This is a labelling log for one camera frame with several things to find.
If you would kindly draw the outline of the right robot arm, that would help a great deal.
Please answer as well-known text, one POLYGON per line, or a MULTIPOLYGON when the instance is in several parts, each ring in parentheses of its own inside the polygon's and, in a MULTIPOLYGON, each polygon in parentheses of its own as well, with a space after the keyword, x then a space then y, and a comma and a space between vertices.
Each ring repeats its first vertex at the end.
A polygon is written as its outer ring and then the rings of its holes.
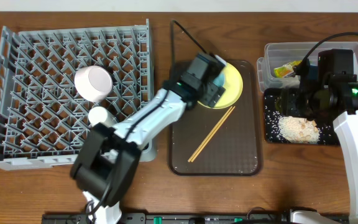
POLYGON ((278 110, 332 126, 344 156, 349 222, 358 223, 358 59, 351 49, 330 49, 318 53, 316 64, 305 57, 287 66, 300 84, 282 90, 278 110))

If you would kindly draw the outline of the pink small bowl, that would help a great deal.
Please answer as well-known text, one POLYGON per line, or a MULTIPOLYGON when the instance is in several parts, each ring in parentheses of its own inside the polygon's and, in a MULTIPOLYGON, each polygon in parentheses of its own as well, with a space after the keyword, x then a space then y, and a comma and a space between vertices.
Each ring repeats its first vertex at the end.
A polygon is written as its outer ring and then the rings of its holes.
POLYGON ((80 96, 93 103, 104 100, 113 87, 110 74, 104 68, 95 65, 77 70, 74 83, 80 96))

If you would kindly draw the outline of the light blue bowl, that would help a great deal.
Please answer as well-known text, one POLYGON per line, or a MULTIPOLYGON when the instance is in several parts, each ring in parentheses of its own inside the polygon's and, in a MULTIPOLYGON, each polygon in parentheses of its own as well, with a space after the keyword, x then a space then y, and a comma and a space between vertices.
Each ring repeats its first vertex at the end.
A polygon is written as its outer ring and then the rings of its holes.
POLYGON ((225 84, 226 78, 225 78, 225 74, 223 72, 221 72, 213 81, 213 86, 217 87, 217 88, 223 88, 224 84, 225 84))

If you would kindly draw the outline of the white paper cup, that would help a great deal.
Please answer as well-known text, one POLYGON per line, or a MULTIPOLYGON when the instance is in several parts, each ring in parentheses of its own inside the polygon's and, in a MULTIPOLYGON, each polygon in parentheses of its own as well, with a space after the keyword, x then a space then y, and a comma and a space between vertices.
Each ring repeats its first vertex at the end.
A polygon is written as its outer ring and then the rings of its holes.
POLYGON ((92 127, 99 123, 105 125, 108 128, 116 124, 115 117, 102 106, 91 108, 88 113, 88 119, 92 127))

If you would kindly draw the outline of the green orange snack wrapper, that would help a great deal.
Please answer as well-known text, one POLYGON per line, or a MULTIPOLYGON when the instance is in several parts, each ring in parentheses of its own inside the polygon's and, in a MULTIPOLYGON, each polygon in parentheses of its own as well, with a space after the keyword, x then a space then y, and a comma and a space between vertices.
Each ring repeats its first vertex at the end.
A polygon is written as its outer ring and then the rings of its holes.
POLYGON ((295 67, 297 67, 301 63, 301 60, 295 60, 292 62, 288 62, 281 67, 275 68, 274 74, 276 78, 289 78, 295 76, 295 67))

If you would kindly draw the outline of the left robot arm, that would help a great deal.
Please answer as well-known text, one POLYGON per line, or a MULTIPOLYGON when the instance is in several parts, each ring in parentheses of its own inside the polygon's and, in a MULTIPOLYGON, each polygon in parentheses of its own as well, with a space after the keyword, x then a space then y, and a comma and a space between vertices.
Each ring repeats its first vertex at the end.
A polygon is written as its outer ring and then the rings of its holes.
POLYGON ((141 110, 110 127, 96 124, 80 150, 70 177, 87 199, 85 223, 117 223, 119 202, 128 191, 142 151, 156 135, 198 102, 214 107, 225 92, 214 80, 227 62, 200 52, 186 68, 170 69, 170 78, 141 110))

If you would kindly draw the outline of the yellow round plate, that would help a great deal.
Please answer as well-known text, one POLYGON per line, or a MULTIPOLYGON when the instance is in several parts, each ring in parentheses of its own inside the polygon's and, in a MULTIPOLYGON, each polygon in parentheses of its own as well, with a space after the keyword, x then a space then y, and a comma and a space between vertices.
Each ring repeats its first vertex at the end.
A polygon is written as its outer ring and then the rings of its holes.
POLYGON ((224 67, 222 72, 225 74, 226 78, 224 84, 224 88, 226 89, 226 91, 216 104, 216 107, 210 109, 223 109, 233 105, 240 98, 243 90, 244 84, 242 76, 235 66, 230 63, 227 63, 227 66, 224 67))

